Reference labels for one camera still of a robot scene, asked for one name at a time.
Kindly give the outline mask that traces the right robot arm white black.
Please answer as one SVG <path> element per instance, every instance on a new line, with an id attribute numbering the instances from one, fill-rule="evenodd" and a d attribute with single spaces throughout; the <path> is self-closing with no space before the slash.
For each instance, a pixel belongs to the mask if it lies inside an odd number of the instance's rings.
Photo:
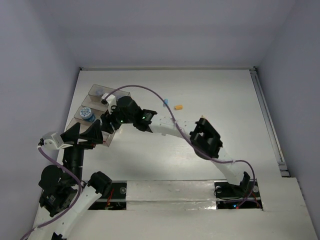
<path id="1" fill-rule="evenodd" d="M 116 98 L 106 93 L 101 97 L 101 103 L 108 107 L 101 115 L 102 131 L 113 134 L 121 125 L 132 124 L 141 132 L 185 139 L 198 157 L 211 161 L 217 167 L 235 196 L 242 196 L 248 191 L 249 174 L 241 170 L 228 155 L 220 134 L 206 119 L 175 120 L 153 110 L 141 109 L 130 96 Z"/>

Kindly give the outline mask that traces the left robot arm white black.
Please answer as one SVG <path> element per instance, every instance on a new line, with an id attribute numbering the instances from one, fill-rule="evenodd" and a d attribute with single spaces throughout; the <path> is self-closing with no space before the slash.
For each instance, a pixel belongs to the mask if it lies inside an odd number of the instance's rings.
<path id="1" fill-rule="evenodd" d="M 41 173 L 39 206 L 48 216 L 22 236 L 23 240 L 67 240 L 83 214 L 99 198 L 110 194 L 112 180 L 101 171 L 82 182 L 84 152 L 103 143 L 100 120 L 84 132 L 75 123 L 65 132 L 48 132 L 37 149 L 50 161 Z"/>

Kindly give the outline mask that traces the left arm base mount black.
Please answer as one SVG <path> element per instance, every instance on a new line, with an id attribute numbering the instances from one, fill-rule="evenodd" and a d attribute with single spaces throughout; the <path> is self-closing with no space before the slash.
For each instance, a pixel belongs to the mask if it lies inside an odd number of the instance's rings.
<path id="1" fill-rule="evenodd" d="M 92 211 L 106 210 L 117 211 L 127 209 L 127 182 L 116 181 L 111 185 L 111 190 L 106 196 L 102 196 L 88 209 Z"/>

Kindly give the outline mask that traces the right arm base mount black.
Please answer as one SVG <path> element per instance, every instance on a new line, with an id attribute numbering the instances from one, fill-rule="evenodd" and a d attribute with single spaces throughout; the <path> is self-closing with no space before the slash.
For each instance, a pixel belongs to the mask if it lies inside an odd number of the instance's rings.
<path id="1" fill-rule="evenodd" d="M 228 209 L 263 209 L 260 189 L 257 180 L 249 179 L 244 172 L 240 185 L 232 185 L 227 181 L 214 183 L 214 196 L 218 210 Z"/>

